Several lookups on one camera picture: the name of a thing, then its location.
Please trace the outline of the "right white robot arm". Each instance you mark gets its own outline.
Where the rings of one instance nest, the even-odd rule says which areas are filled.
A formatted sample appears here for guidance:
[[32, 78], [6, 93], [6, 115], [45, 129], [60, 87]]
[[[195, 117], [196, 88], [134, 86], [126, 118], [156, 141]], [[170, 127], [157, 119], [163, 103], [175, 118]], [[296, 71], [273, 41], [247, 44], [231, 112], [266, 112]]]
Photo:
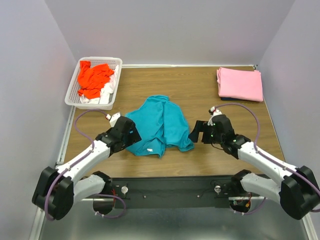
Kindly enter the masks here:
[[272, 200], [293, 219], [300, 220], [320, 203], [320, 189], [312, 170], [285, 163], [261, 148], [244, 135], [236, 134], [224, 114], [213, 114], [209, 121], [198, 120], [189, 134], [196, 143], [202, 133], [203, 144], [218, 144], [226, 154], [242, 160], [265, 174], [261, 177], [242, 170], [231, 177], [227, 190], [236, 196], [246, 192]]

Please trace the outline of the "teal polo shirt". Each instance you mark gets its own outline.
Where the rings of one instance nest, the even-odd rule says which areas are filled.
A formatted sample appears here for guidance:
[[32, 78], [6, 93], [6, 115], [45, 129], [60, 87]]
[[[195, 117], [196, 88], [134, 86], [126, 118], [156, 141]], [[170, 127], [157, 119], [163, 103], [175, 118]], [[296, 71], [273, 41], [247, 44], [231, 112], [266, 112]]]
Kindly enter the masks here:
[[181, 152], [194, 149], [190, 128], [181, 108], [165, 95], [149, 96], [142, 106], [125, 115], [133, 120], [141, 141], [126, 148], [135, 156], [162, 158], [167, 148]]

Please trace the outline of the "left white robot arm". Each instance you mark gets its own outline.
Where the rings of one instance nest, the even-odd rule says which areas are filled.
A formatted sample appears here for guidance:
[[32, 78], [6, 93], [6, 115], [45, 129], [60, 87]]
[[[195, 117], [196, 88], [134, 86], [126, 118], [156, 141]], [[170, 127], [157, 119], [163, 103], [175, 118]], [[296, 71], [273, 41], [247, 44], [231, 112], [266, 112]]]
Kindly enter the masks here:
[[56, 168], [46, 167], [40, 174], [32, 196], [32, 203], [42, 209], [49, 221], [61, 220], [73, 205], [87, 197], [107, 197], [112, 180], [102, 172], [89, 177], [85, 173], [113, 154], [141, 140], [133, 120], [114, 114], [110, 129], [91, 141], [89, 147], [69, 162]]

